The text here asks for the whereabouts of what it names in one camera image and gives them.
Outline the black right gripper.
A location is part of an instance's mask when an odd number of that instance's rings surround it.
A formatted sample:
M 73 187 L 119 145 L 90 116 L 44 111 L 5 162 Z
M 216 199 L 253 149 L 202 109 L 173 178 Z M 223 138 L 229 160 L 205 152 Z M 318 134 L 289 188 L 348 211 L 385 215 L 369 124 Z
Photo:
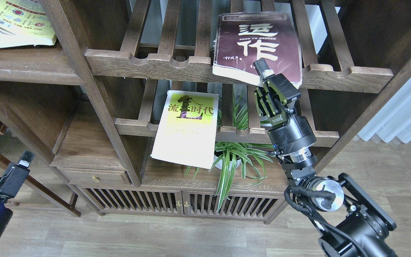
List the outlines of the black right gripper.
M 261 125 L 275 126 L 268 135 L 279 151 L 279 163 L 284 170 L 313 169 L 317 158 L 309 147 L 316 138 L 306 117 L 293 114 L 285 126 L 280 125 L 281 116 L 294 112 L 300 91 L 283 74 L 276 75 L 266 59 L 257 60 L 253 65 L 261 81 L 254 92 L 258 115 Z

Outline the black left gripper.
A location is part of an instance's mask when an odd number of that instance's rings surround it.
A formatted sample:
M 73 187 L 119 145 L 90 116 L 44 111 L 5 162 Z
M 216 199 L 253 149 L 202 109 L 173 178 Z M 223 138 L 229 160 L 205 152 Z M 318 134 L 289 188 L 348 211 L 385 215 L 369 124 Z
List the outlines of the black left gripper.
M 11 162 L 0 177 L 0 237 L 7 227 L 13 212 L 5 207 L 8 199 L 14 198 L 28 177 L 28 169 L 35 154 L 25 150 L 18 163 Z

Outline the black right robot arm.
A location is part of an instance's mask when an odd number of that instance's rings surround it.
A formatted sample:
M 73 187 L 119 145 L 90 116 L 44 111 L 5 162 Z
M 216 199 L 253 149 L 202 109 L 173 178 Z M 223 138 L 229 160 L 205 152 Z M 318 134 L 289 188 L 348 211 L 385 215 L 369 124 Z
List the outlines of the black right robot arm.
M 395 257 L 385 239 L 395 221 L 348 174 L 318 177 L 310 152 L 316 138 L 295 103 L 300 91 L 282 74 L 275 74 L 266 60 L 254 62 L 261 84 L 255 91 L 259 115 L 271 129 L 268 136 L 289 185 L 286 202 L 305 215 L 321 234 L 318 240 L 327 257 Z

